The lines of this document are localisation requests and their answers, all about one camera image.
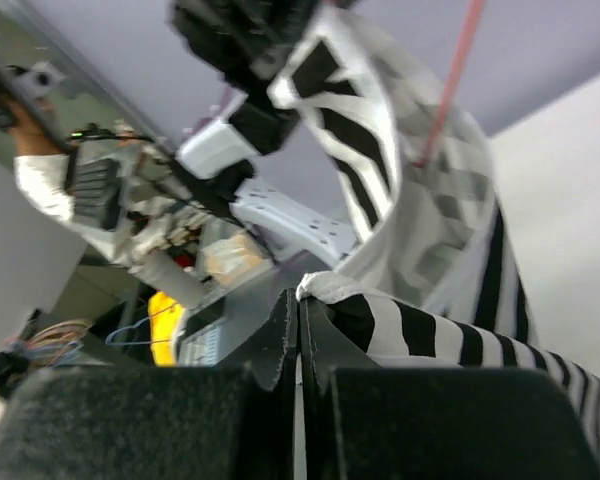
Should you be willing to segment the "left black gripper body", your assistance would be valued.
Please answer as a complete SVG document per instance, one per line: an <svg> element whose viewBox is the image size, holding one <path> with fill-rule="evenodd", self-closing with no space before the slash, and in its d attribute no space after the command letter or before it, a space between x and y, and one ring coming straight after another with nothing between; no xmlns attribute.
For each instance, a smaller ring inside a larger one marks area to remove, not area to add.
<svg viewBox="0 0 600 480"><path fill-rule="evenodd" d="M245 93L262 92L285 66L318 3L183 0L171 23L189 50Z"/></svg>

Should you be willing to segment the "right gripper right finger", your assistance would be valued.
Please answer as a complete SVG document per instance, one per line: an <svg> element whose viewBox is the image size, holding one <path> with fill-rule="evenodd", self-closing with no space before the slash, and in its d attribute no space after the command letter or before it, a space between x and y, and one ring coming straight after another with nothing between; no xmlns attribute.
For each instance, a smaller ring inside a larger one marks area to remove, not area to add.
<svg viewBox="0 0 600 480"><path fill-rule="evenodd" d="M334 324L335 313L315 298L299 303L302 382L306 395L323 395L338 368L378 368Z"/></svg>

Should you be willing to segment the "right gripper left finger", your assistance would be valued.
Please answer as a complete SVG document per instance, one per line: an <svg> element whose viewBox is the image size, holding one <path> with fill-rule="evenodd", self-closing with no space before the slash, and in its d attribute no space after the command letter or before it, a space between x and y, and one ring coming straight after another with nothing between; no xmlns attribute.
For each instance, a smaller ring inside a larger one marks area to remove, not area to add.
<svg viewBox="0 0 600 480"><path fill-rule="evenodd" d="M218 365L199 374L202 389L294 391L297 303L290 289L278 296L267 320Z"/></svg>

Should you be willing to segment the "black white striped tank top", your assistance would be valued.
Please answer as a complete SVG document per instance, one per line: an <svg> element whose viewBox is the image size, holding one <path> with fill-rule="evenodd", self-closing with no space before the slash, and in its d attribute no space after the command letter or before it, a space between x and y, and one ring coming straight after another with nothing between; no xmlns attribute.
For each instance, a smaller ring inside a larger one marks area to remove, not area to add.
<svg viewBox="0 0 600 480"><path fill-rule="evenodd" d="M440 84L363 17L317 9L268 93L297 110L339 172L358 243L298 299L384 367L543 371L600 462L600 379L540 347L508 238L486 138L454 111L419 165Z"/></svg>

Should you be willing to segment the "pink hanger of striped top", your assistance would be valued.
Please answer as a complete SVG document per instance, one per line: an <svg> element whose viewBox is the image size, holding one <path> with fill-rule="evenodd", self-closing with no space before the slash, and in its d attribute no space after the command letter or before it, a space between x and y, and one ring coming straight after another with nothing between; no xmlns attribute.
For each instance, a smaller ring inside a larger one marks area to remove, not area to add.
<svg viewBox="0 0 600 480"><path fill-rule="evenodd" d="M418 168L425 167L431 160L437 140L445 127L486 3L486 0L471 0L469 3L429 135L418 161L414 163Z"/></svg>

